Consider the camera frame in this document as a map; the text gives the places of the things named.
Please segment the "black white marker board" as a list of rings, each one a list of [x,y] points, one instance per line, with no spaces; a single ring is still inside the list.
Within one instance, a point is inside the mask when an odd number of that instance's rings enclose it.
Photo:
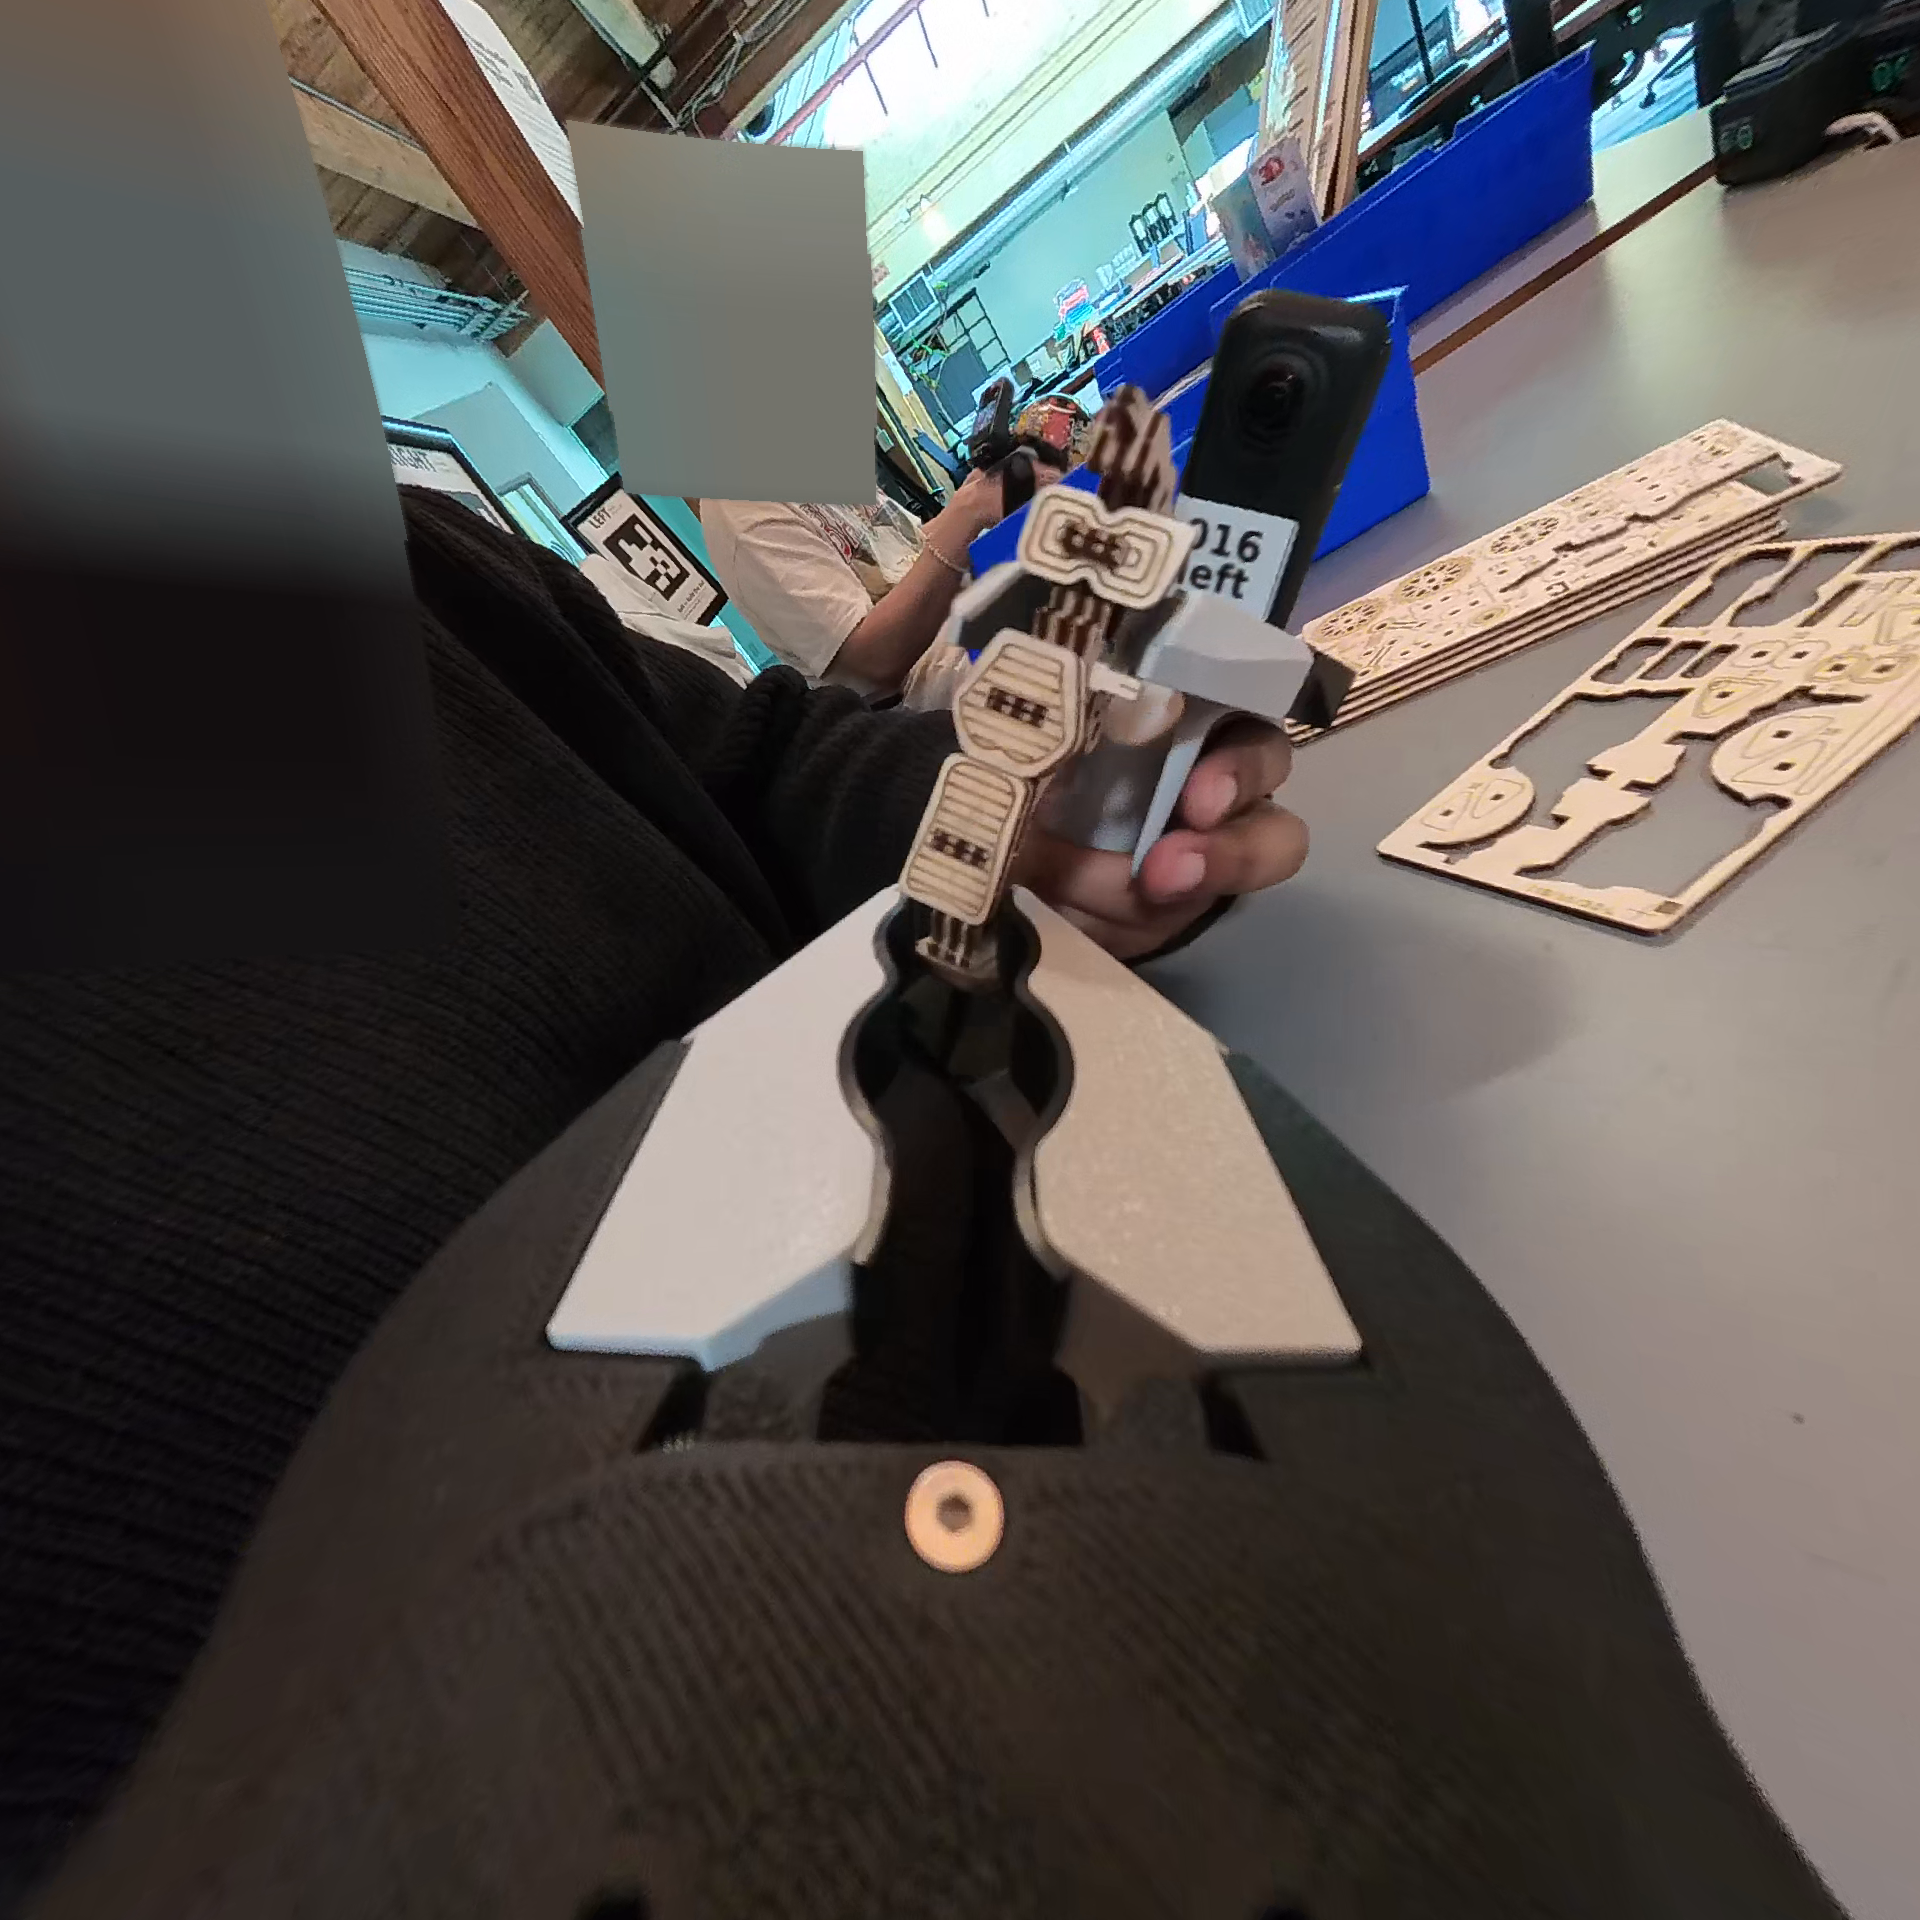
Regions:
[[[568,537],[637,587],[640,600],[691,625],[719,625],[727,591],[708,570],[706,546],[647,499],[626,495],[613,474],[563,517]]]

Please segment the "person's black sweater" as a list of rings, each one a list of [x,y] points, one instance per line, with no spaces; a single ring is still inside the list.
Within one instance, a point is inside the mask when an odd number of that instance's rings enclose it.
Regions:
[[[785,963],[678,746],[706,656],[447,497],[400,499],[451,938],[5,979],[5,1916],[168,1716],[423,1263]]]

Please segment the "white paper sign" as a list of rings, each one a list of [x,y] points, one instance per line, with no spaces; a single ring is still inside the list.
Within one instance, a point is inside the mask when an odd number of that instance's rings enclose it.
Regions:
[[[523,61],[523,55],[484,3],[442,3],[442,11],[461,33],[479,75],[489,83],[502,111],[511,111],[515,131],[540,158],[547,178],[563,193],[571,217],[583,220],[583,189],[575,178],[571,140],[555,111],[548,108],[534,68]]]

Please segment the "wooden puzzle sheet with cutouts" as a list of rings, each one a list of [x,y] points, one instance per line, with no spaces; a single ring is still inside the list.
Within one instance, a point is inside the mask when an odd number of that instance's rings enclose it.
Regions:
[[[1708,564],[1378,860],[1663,942],[1916,731],[1916,530]]]

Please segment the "small blue plastic bin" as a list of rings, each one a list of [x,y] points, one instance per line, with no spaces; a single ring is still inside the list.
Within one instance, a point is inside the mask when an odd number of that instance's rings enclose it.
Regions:
[[[1315,541],[1315,562],[1354,541],[1380,521],[1399,517],[1405,508],[1417,504],[1431,489],[1417,389],[1410,368],[1410,290],[1378,289],[1351,295],[1348,301],[1376,308],[1378,318],[1391,328],[1391,355],[1371,416],[1361,427],[1338,497],[1327,521],[1327,530]],[[1211,367],[1199,367],[1189,375],[1183,375],[1171,389],[1155,394],[1155,405],[1168,416],[1171,424],[1175,463],[1189,462],[1189,444],[1202,417],[1210,375]],[[973,576],[1015,559],[1022,517],[1025,508],[1018,508],[1014,517],[1007,517],[1007,524],[997,524],[997,530],[984,534],[970,546]]]

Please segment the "stack of wooden puzzle sheets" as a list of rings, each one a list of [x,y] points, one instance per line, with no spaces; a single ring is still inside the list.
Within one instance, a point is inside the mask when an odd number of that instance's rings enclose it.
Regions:
[[[1747,541],[1782,537],[1786,504],[1846,474],[1740,422],[1708,422],[1318,614],[1306,640],[1354,683],[1334,725],[1354,725],[1675,584]]]

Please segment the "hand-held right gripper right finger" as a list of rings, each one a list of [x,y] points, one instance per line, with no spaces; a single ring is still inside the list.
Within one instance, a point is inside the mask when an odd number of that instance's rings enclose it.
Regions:
[[[1022,979],[1065,1041],[1032,1224],[1068,1272],[1065,1364],[1346,1364],[1361,1337],[1226,1050],[1032,893]]]

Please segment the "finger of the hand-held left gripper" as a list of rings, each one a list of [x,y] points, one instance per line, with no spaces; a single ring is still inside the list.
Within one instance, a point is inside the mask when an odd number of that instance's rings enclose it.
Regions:
[[[1034,640],[1052,609],[1054,582],[1042,576],[984,576],[954,599],[946,616],[946,645],[964,656],[946,690],[946,705],[957,701],[976,659],[1002,634]]]
[[[1287,717],[1306,690],[1306,645],[1228,599],[1163,599],[1113,634],[1120,672],[1245,717]]]

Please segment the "large blue plastic bin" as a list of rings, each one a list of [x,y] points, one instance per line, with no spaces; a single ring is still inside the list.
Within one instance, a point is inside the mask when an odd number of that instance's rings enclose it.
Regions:
[[[1168,305],[1090,380],[1107,394],[1163,394],[1199,368],[1232,308],[1263,289],[1354,301],[1405,290],[1405,320],[1454,301],[1501,257],[1530,250],[1593,195],[1593,52],[1581,47],[1546,75],[1468,114],[1446,145],[1415,158],[1285,257],[1242,278],[1232,264]]]

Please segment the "wooden puzzle model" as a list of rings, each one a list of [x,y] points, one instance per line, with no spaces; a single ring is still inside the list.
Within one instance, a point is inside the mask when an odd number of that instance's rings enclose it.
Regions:
[[[1090,489],[1034,495],[1015,559],[991,571],[1054,582],[1052,609],[1034,640],[997,636],[967,677],[957,756],[903,868],[918,958],[957,989],[1000,989],[1022,836],[1045,791],[1099,742],[1107,701],[1139,696],[1139,678],[1113,665],[1113,634],[1131,612],[1175,595],[1194,546],[1171,514],[1171,427],[1138,386],[1120,386],[1090,422],[1087,470]]]

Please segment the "person's left forearm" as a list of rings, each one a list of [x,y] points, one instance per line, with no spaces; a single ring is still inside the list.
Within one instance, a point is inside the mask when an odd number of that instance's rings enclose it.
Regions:
[[[898,883],[936,775],[957,756],[946,713],[869,709],[794,671],[731,683],[685,672],[678,746],[726,830],[739,902],[779,958]]]

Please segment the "person's left hand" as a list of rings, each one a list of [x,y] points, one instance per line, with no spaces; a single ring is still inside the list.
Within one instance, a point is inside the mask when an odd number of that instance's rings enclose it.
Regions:
[[[1276,801],[1291,766],[1285,731],[1242,717],[1215,727],[1166,832],[1139,862],[1032,830],[1015,883],[1120,963],[1166,958],[1235,902],[1303,868],[1309,830]]]

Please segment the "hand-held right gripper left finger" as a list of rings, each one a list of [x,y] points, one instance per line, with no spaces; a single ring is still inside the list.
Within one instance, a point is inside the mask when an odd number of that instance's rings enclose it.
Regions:
[[[883,989],[879,893],[685,1038],[603,1206],[548,1345],[736,1364],[847,1332],[879,1149],[844,1041]]]

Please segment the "grey desk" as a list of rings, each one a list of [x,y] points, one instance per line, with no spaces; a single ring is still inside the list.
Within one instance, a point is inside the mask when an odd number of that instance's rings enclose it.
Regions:
[[[1708,417],[1916,530],[1916,151],[1692,189],[1422,372],[1431,495],[1303,612]],[[1598,1445],[1752,1775],[1916,1916],[1916,739],[1671,942],[1378,860],[1643,609],[1309,746],[1309,866],[1166,963],[1450,1239]]]

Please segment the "black device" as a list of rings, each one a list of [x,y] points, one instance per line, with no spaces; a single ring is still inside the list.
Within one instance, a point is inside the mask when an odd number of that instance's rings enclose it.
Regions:
[[[1760,47],[1708,105],[1715,179],[1773,182],[1862,138],[1916,138],[1916,3],[1763,3]]]

